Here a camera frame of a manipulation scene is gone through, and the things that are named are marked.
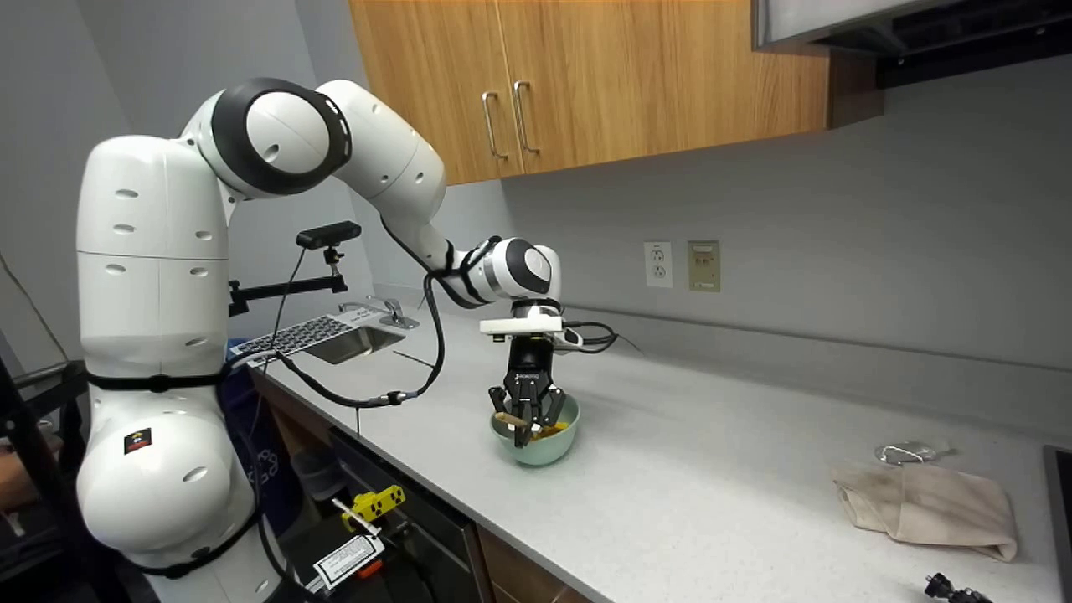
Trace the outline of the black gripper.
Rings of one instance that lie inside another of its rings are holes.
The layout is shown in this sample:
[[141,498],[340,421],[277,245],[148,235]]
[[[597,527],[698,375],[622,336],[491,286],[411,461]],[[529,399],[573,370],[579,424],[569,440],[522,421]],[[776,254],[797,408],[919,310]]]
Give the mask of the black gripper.
[[550,386],[552,386],[552,346],[536,336],[515,336],[508,341],[505,377],[504,386],[491,389],[493,428],[508,428],[512,416],[522,416],[525,408],[532,408],[536,416],[544,416],[541,434],[564,433],[569,424],[561,420],[567,395],[561,389],[550,393]]

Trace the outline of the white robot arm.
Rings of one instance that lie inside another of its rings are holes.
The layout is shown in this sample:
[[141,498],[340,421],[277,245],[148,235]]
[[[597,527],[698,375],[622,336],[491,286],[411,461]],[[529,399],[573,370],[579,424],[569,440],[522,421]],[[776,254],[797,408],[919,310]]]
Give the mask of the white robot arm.
[[505,297],[493,329],[558,341],[561,259],[522,239],[464,250],[434,229],[447,165],[353,80],[277,77],[213,92],[173,136],[120,134],[85,165],[77,315],[91,440],[77,473],[87,531],[160,603],[271,603],[283,561],[217,402],[229,349],[229,223],[256,197],[342,179],[464,308]]

